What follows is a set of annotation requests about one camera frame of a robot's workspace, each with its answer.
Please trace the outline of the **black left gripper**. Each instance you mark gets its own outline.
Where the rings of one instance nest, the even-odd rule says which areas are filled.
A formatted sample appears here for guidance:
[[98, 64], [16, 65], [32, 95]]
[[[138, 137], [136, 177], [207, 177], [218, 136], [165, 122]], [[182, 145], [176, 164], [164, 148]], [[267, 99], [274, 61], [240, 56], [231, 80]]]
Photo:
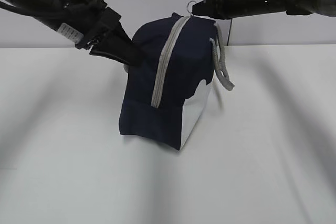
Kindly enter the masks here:
[[119, 23], [121, 15], [104, 0], [67, 0], [70, 12], [65, 24], [75, 31], [70, 37], [78, 49], [128, 66], [139, 66], [143, 51], [133, 43]]

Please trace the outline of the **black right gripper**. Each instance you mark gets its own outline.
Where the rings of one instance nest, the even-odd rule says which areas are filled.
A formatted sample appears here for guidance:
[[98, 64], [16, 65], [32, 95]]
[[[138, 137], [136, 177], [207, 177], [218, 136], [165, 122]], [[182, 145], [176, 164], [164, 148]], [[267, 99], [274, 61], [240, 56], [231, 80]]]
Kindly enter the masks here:
[[192, 6], [192, 15], [233, 19], [285, 12], [286, 9], [286, 0], [202, 0]]

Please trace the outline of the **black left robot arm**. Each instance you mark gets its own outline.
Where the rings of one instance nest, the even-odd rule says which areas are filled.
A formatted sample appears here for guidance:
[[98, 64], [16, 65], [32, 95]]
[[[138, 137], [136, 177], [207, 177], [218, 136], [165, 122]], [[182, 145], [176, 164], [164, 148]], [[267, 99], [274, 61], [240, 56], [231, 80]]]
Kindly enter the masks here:
[[1, 9], [40, 21], [93, 56], [129, 66], [144, 58], [104, 0], [2, 0]]

